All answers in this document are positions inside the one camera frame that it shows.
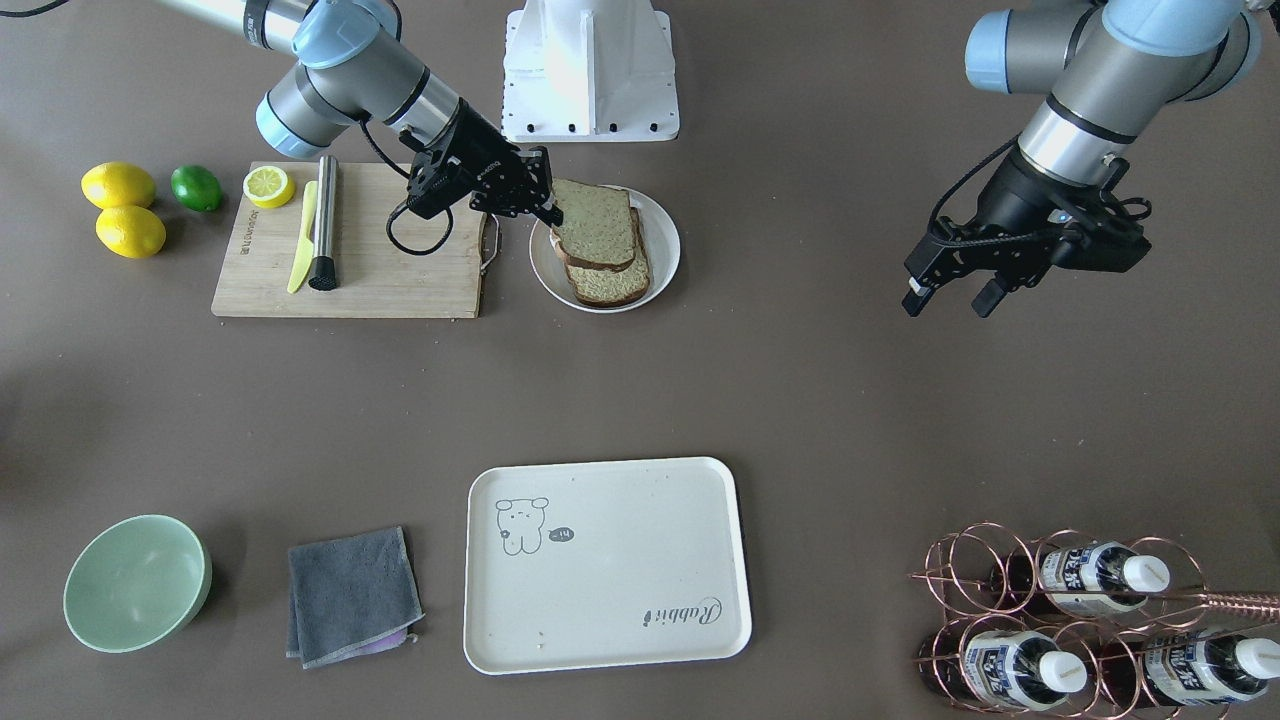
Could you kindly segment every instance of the cartoon bear face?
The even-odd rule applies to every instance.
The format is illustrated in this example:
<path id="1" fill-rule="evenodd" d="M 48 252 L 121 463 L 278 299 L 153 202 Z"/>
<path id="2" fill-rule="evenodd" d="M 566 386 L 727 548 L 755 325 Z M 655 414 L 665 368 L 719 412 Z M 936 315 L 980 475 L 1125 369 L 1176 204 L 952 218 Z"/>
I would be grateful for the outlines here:
<path id="1" fill-rule="evenodd" d="M 507 555 L 521 552 L 532 555 L 543 546 L 543 523 L 547 521 L 545 497 L 525 500 L 499 500 L 498 532 L 502 533 L 502 550 Z"/>

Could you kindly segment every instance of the table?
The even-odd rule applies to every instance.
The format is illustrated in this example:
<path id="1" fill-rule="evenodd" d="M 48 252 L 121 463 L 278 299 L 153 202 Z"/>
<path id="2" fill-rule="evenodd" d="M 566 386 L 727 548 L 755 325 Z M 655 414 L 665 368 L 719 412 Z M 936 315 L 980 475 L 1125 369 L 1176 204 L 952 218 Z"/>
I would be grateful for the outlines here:
<path id="1" fill-rule="evenodd" d="M 497 118 L 518 6 L 403 3 L 404 42 Z M 659 3 L 680 137 L 554 145 L 552 161 L 658 200 L 684 242 L 673 283 L 635 313 L 577 313 L 530 270 L 531 222 L 504 222 L 483 315 L 458 322 L 215 318 L 234 199 L 210 215 L 170 199 L 160 255 L 110 255 L 81 174 L 197 163 L 234 192 L 274 156 L 253 108 L 289 60 L 132 0 L 0 22 L 0 715 L 955 717 L 909 662 L 938 614 L 908 574 L 975 520 L 1162 534 L 1219 587 L 1280 589 L 1276 38 L 1128 155 L 1121 191 L 1156 206 L 1133 272 L 1055 270 L 987 320 L 968 307 L 975 275 L 910 319 L 901 263 L 933 202 L 1041 101 L 965 82 L 969 28 L 1004 6 Z M 358 132 L 334 154 L 374 160 Z M 737 480 L 755 621 L 741 655 L 467 665 L 481 471 L 692 455 Z M 141 512 L 191 524 L 214 589 L 174 638 L 99 655 L 63 623 L 65 574 Z M 397 524 L 421 641 L 287 661 L 287 550 Z"/>

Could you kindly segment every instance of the wooden cutting board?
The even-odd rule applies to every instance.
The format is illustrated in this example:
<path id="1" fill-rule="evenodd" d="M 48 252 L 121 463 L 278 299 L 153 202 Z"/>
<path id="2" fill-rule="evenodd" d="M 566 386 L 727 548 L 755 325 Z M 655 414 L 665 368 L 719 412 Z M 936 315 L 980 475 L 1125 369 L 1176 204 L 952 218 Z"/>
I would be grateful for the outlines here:
<path id="1" fill-rule="evenodd" d="M 297 183 L 292 200 L 271 210 L 241 195 L 223 272 L 214 292 L 221 318 L 475 318 L 480 313 L 480 245 L 486 215 L 453 206 L 453 233 L 438 251 L 416 258 L 387 240 L 387 215 L 404 200 L 404 179 L 380 163 L 339 163 L 334 213 L 338 288 L 285 290 L 302 223 L 302 188 L 317 163 L 253 163 L 283 168 Z M 396 220 L 401 243 L 435 245 L 444 215 Z"/>

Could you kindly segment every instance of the towel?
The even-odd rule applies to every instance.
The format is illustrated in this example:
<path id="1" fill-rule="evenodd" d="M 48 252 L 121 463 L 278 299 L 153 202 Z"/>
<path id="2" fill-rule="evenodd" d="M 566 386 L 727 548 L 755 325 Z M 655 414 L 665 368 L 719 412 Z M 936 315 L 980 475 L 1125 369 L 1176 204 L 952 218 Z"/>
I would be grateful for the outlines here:
<path id="1" fill-rule="evenodd" d="M 289 550 L 284 655 L 303 669 L 399 647 L 421 619 L 402 528 Z"/>

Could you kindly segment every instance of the bottle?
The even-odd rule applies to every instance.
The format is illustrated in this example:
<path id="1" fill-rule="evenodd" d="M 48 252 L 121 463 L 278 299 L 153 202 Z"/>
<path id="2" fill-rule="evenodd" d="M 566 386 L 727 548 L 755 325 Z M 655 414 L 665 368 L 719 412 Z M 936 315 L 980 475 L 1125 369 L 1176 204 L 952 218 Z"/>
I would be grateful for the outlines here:
<path id="1" fill-rule="evenodd" d="M 1100 652 L 1102 682 L 1121 707 L 1178 707 L 1247 702 L 1267 692 L 1267 680 L 1280 678 L 1280 643 L 1266 638 L 1204 629 L 1126 643 L 1137 666 L 1119 643 Z M 1139 692 L 1142 673 L 1149 693 Z"/>
<path id="2" fill-rule="evenodd" d="M 987 630 L 963 648 L 959 635 L 943 633 L 936 646 L 927 639 L 918 657 L 942 657 L 919 664 L 927 688 L 979 707 L 1046 711 L 1088 680 L 1079 657 L 1033 630 Z"/>
<path id="3" fill-rule="evenodd" d="M 1147 602 L 1144 594 L 1169 588 L 1169 566 L 1117 542 L 1093 542 L 1046 552 L 1038 573 L 1025 555 L 1010 556 L 991 569 L 988 583 L 1001 610 L 1018 606 L 1043 587 L 1043 593 L 1027 601 L 1029 615 L 1102 618 L 1137 610 Z"/>

